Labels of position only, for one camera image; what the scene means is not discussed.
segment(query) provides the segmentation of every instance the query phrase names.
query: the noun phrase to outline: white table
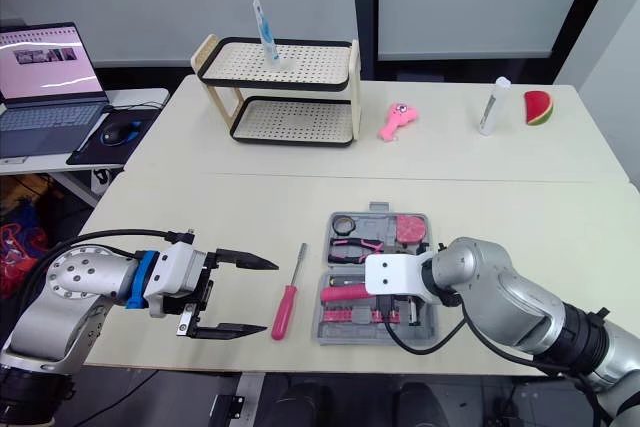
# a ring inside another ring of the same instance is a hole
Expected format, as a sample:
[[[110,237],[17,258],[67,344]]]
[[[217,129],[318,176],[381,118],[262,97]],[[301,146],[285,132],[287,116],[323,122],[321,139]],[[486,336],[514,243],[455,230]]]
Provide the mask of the white table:
[[[360,140],[347,148],[320,148],[236,142],[197,78],[188,76],[125,170],[154,171],[169,165],[172,174],[628,182],[573,87],[542,87],[553,96],[554,112],[546,124],[530,127],[524,121],[522,94],[541,87],[514,85],[494,134],[483,137],[476,129],[491,88],[362,82]],[[251,93],[243,91],[245,97]],[[270,94],[301,96],[292,91]],[[397,142],[384,143],[376,134],[389,105],[397,101],[415,106],[420,118],[400,129]]]
[[[388,201],[395,211],[422,212],[435,242],[473,236],[501,243],[524,276],[585,310],[606,306],[610,320],[640,335],[640,195],[626,182],[490,182],[319,178],[256,175],[120,175],[84,227],[196,231],[195,247],[246,250],[280,271],[243,271],[223,265],[201,325],[239,322],[271,326],[291,279],[301,242],[309,252],[298,275],[298,297],[285,340],[269,331],[232,341],[177,338],[178,317],[151,319],[147,311],[114,308],[89,363],[189,370],[326,371],[456,374],[536,374],[489,352],[464,328],[424,357],[398,347],[320,346],[312,312],[327,221],[334,211],[367,210]],[[121,248],[163,249],[147,238],[120,238]],[[440,332],[459,320],[439,308]]]
[[[144,102],[154,102],[164,105],[169,98],[167,89],[129,89],[129,90],[109,90],[106,92],[109,103],[114,107],[135,105]],[[94,128],[89,132],[86,139],[97,129],[108,114],[100,116]],[[31,157],[17,157],[10,159],[0,159],[0,175],[17,175],[47,173],[56,181],[64,185],[67,189],[77,195],[80,199],[95,207],[99,197],[96,196],[84,184],[67,172],[94,169],[112,169],[122,167],[122,164],[83,164],[69,165],[67,159],[71,152],[54,155],[35,155]]]

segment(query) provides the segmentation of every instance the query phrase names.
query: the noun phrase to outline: pink plush toy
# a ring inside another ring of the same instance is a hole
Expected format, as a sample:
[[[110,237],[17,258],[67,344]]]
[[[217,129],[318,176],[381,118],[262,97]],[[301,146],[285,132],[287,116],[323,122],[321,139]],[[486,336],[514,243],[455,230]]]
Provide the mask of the pink plush toy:
[[[406,125],[417,118],[418,111],[413,107],[401,102],[392,104],[387,114],[387,125],[380,129],[378,135],[385,142],[391,142],[393,140],[393,134],[398,127]]]

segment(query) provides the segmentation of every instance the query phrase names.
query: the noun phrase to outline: toolbox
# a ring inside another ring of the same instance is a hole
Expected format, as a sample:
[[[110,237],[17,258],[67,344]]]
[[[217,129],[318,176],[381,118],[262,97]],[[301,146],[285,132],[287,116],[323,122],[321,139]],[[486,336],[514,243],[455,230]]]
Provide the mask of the toolbox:
[[[428,218],[390,212],[372,202],[369,212],[335,212],[329,218],[324,259],[328,271],[319,286],[313,336],[322,345],[394,345],[375,296],[364,289],[367,255],[433,250]],[[438,339],[435,308],[411,296],[396,296],[391,328],[408,345],[428,348]]]

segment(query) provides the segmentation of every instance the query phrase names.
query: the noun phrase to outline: watermelon slice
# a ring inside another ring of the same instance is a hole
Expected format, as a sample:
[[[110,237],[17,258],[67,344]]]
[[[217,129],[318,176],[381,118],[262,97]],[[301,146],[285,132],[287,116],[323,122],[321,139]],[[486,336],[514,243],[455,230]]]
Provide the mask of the watermelon slice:
[[[553,112],[553,99],[542,90],[530,90],[524,93],[524,102],[527,107],[527,124],[544,124]]]

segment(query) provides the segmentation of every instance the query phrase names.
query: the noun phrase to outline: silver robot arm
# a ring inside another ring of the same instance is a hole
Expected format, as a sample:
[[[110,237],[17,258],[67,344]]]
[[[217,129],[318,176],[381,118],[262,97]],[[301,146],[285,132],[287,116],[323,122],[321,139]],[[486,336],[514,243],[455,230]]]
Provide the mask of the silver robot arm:
[[[604,320],[606,310],[587,314],[519,275],[502,246],[463,237],[436,254],[371,255],[365,266],[370,294],[461,299],[487,338],[585,376],[612,425],[640,425],[640,339]]]
[[[193,235],[183,237],[192,241]],[[51,422],[60,402],[72,395],[71,375],[84,364],[113,305],[148,307],[154,318],[180,315],[178,336],[233,339],[265,330],[246,324],[198,326],[218,262],[254,270],[278,268],[246,252],[200,252],[188,240],[135,257],[99,245],[62,252],[0,352],[0,425]]]

